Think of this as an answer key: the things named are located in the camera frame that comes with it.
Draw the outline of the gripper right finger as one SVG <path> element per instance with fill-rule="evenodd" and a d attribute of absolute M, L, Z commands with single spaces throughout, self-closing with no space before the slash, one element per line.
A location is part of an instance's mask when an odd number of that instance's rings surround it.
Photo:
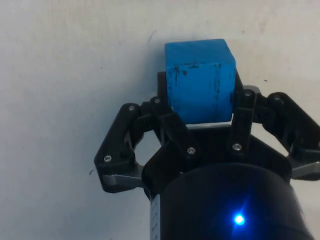
<path fill-rule="evenodd" d="M 228 137 L 227 175 L 237 180 L 277 175 L 283 180 L 319 180 L 320 126 L 287 94 L 268 96 L 245 88 L 235 70 L 233 118 Z M 254 123 L 274 136 L 287 151 L 282 156 L 252 136 Z"/>

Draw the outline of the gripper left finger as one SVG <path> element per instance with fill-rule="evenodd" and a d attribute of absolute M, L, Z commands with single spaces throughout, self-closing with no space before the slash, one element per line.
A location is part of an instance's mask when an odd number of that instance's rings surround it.
<path fill-rule="evenodd" d="M 135 149 L 149 131 L 155 133 L 160 148 L 140 165 Z M 157 96 L 120 108 L 94 158 L 102 189 L 108 193 L 143 188 L 146 194 L 159 194 L 181 173 L 201 163 L 199 145 L 169 107 L 165 72 L 157 73 Z"/>

